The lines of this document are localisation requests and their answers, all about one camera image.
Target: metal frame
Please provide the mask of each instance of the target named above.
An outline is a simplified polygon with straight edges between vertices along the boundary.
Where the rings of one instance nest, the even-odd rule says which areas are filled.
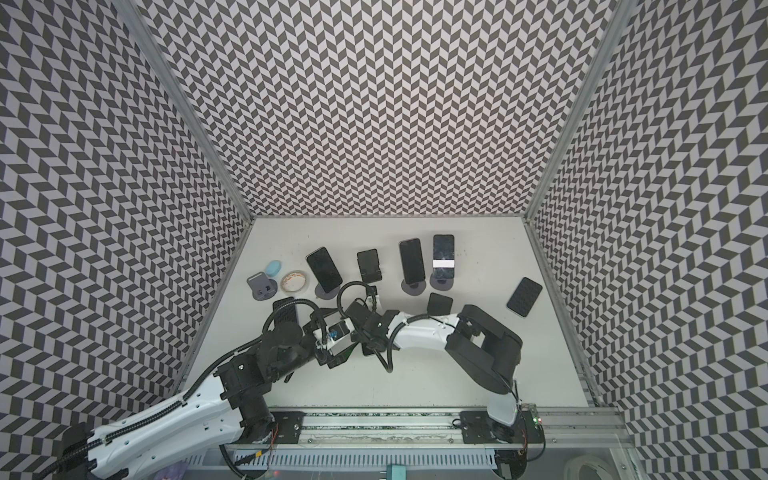
[[[523,447],[464,445],[460,427],[453,425],[462,410],[467,408],[304,409],[298,445],[277,445],[272,465],[282,470],[360,472],[380,470],[395,459],[409,468],[495,468],[495,449]],[[618,468],[635,465],[629,460],[633,441],[617,409],[541,408],[538,415],[548,449],[606,448],[611,449]],[[243,458],[264,446],[230,445],[229,450],[234,458]],[[190,470],[226,468],[221,465],[218,449],[192,455],[187,461]],[[265,465],[262,458],[241,469],[259,470]]]
[[[227,290],[227,285],[232,278],[232,273],[235,271],[237,261],[240,259],[240,255],[243,253],[243,249],[248,242],[248,237],[250,236],[250,232],[253,229],[254,223],[255,222],[253,220],[246,222],[245,230],[243,230],[243,233],[240,235],[240,240],[238,240],[237,245],[235,246],[235,251],[232,252],[230,262],[224,271],[224,277],[221,279],[221,282],[217,286],[216,293],[210,302],[210,306],[205,312],[203,319],[200,321],[200,325],[197,327],[197,334],[192,340],[189,353],[186,357],[184,357],[184,361],[181,363],[179,374],[174,380],[174,385],[170,389],[172,394],[179,393],[179,391],[184,387],[184,383],[187,381],[187,377],[189,376],[189,372],[192,369],[194,360],[197,358],[198,352],[200,352],[200,346],[203,344],[203,339],[205,338],[206,333],[208,333],[210,324],[214,319],[214,315],[216,315],[216,310],[219,308],[221,299],[224,297],[224,292]]]
[[[528,234],[528,240],[531,242],[531,248],[536,257],[538,268],[541,271],[541,276],[544,278],[544,285],[547,287],[549,298],[554,307],[554,314],[558,318],[560,329],[563,331],[563,337],[565,338],[566,345],[568,345],[568,352],[571,354],[571,360],[576,367],[576,373],[584,387],[584,396],[587,397],[587,402],[590,405],[604,406],[605,401],[603,399],[603,392],[589,366],[587,354],[584,353],[584,349],[581,347],[581,342],[578,339],[573,319],[563,300],[563,293],[560,291],[560,287],[554,279],[554,273],[549,267],[549,262],[544,254],[544,249],[541,248],[541,244],[538,241],[536,230],[527,221],[525,221],[525,232]]]
[[[581,124],[581,120],[584,118],[587,107],[592,102],[594,93],[598,90],[598,85],[603,78],[605,68],[608,66],[611,57],[613,57],[614,50],[619,45],[621,36],[629,25],[629,19],[636,6],[637,0],[617,0],[616,9],[611,16],[611,20],[608,21],[605,35],[600,40],[598,50],[592,58],[586,77],[584,77],[584,82],[576,93],[573,108],[565,119],[563,130],[554,144],[552,155],[547,160],[544,171],[541,173],[541,180],[538,182],[536,191],[531,198],[531,203],[528,204],[528,209],[525,211],[526,220],[531,220],[535,217],[538,209],[544,203],[549,187],[552,185],[560,165],[563,163],[565,154],[571,146],[571,140],[573,140],[573,136],[579,124]]]
[[[166,93],[168,93],[171,104],[176,107],[179,116],[187,125],[187,128],[190,129],[192,137],[200,146],[205,160],[221,183],[221,187],[227,195],[229,195],[240,215],[242,215],[244,219],[252,220],[253,215],[250,212],[248,204],[240,194],[240,189],[234,183],[229,171],[224,166],[224,162],[221,160],[221,157],[219,157],[219,153],[214,147],[214,143],[211,141],[210,137],[208,137],[208,133],[205,131],[203,124],[200,122],[200,119],[192,108],[187,95],[181,90],[181,86],[179,85],[176,76],[165,61],[165,56],[157,45],[157,42],[155,42],[154,36],[150,33],[149,27],[144,23],[136,4],[133,0],[112,0],[112,5],[114,5],[114,8],[118,11],[118,14],[120,14],[123,22],[125,22],[125,26],[136,41],[139,50],[147,59],[147,63],[150,65],[152,72],[157,77],[160,85]]]

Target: white label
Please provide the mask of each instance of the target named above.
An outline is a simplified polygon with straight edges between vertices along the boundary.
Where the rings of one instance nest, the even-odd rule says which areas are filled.
[[[433,260],[432,268],[454,268],[455,260]]]

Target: smartphone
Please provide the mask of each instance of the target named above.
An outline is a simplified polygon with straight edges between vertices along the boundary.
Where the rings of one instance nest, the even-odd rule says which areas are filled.
[[[424,281],[426,275],[424,274],[421,240],[412,238],[400,242],[400,261],[402,262],[402,275],[407,284],[412,285]]]
[[[336,265],[331,260],[330,254],[325,247],[320,247],[306,256],[306,262],[310,265],[312,273],[315,274],[320,288],[325,293],[331,293],[333,289],[341,286],[341,274]]]
[[[524,276],[507,302],[507,308],[519,316],[528,316],[541,293],[541,285]]]
[[[437,280],[453,278],[455,258],[453,235],[435,235],[432,239],[432,274]]]
[[[453,306],[453,298],[443,296],[439,293],[429,294],[429,303],[427,303],[428,315],[450,315]]]
[[[382,279],[379,266],[379,252],[374,248],[357,253],[357,266],[360,267],[360,277],[365,283],[378,282]]]
[[[284,303],[288,303],[291,300],[294,300],[292,296],[289,296],[288,298],[283,298],[280,300],[275,300],[272,302],[272,311],[279,309]],[[282,309],[278,312],[277,316],[275,317],[275,325],[278,323],[285,323],[285,322],[291,322],[295,323],[296,325],[299,324],[299,317],[296,315],[296,305],[294,306],[287,306],[286,308]]]

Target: phone stand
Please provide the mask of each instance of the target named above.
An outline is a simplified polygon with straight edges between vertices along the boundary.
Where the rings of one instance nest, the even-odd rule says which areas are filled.
[[[406,283],[405,280],[400,283],[400,288],[402,288],[402,291],[405,293],[408,293],[410,296],[419,296],[422,293],[424,293],[424,290],[427,288],[427,282],[422,280],[418,283]]]
[[[429,277],[429,285],[435,290],[447,292],[448,290],[453,288],[453,279],[452,278],[436,279],[435,274],[433,273]]]
[[[339,285],[335,289],[331,290],[330,292],[326,293],[325,290],[320,286],[318,283],[315,287],[315,295],[317,295],[317,298],[321,300],[333,300],[336,298],[336,295],[339,294],[339,290],[341,290],[341,286]]]
[[[256,301],[269,300],[277,293],[277,282],[266,276],[264,272],[249,277],[246,282],[250,287],[253,299]]]

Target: white table surface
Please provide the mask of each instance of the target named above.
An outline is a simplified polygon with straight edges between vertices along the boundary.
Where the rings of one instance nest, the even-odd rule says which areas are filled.
[[[544,285],[522,219],[518,217],[446,218],[322,218],[257,219],[210,328],[194,360],[189,379],[226,351],[261,334],[272,302],[286,297],[279,292],[257,302],[246,279],[266,268],[271,260],[283,265],[276,276],[302,270],[311,279],[304,298],[320,306],[336,300],[314,295],[317,281],[306,264],[306,255],[326,247],[344,282],[360,280],[357,252],[376,248],[383,280],[374,283],[384,309],[407,313],[426,312],[432,272],[432,235],[455,236],[456,277],[448,292],[452,313],[466,303],[485,312],[517,333],[523,340],[516,373],[521,400],[540,406],[587,406],[581,384],[545,289],[528,314],[521,318],[506,303],[523,276]],[[427,288],[420,296],[400,289],[402,267],[398,242],[418,237],[422,241]],[[362,287],[344,293],[344,305],[362,295]],[[298,306],[300,323],[309,320],[310,308]],[[375,356],[365,357],[358,346],[349,360],[334,369],[312,362],[297,370],[288,383],[273,385],[265,398],[270,406],[484,406],[486,391],[475,384],[447,353],[408,349],[394,353],[394,372],[387,373]]]

